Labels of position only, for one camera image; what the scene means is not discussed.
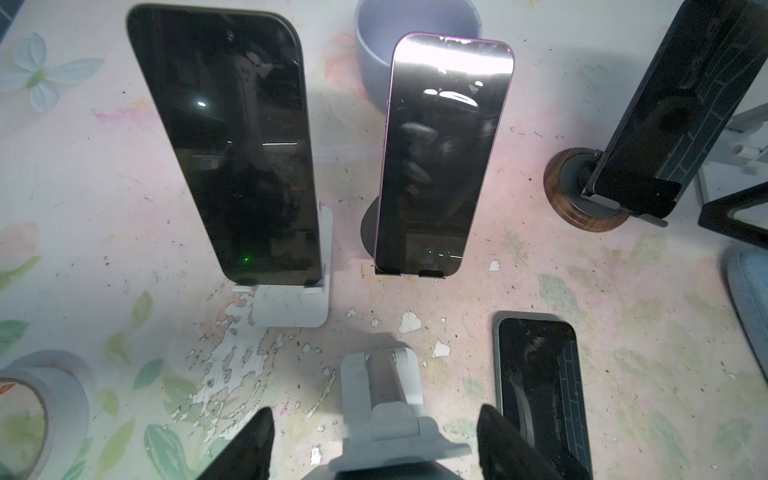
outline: phone screen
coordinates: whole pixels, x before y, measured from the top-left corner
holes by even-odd
[[[382,273],[458,270],[514,65],[496,41],[410,34],[397,44],[374,253]]]
[[[504,318],[496,333],[502,415],[564,480],[591,478],[576,334],[559,320]]]
[[[270,13],[142,5],[128,35],[221,269],[322,277],[303,59]]]

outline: painted flower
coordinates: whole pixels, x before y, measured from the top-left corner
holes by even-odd
[[[45,40],[33,33],[13,50],[11,67],[0,67],[0,93],[29,89],[29,101],[41,115],[47,114],[58,102],[54,85],[76,84],[90,77],[101,67],[101,58],[83,58],[55,68],[45,68]]]

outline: blue fabric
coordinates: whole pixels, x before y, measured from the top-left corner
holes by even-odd
[[[768,250],[738,253],[728,261],[727,276],[746,337],[768,376]]]

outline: gray bowl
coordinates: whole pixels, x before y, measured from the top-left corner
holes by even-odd
[[[368,96],[383,112],[395,45],[414,31],[480,38],[482,23],[469,0],[360,0],[355,10],[357,61]]]

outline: debris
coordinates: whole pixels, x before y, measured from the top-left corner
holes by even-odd
[[[438,341],[435,344],[435,350],[432,352],[432,358],[437,359],[449,355],[451,355],[451,347],[444,344],[443,342]]]

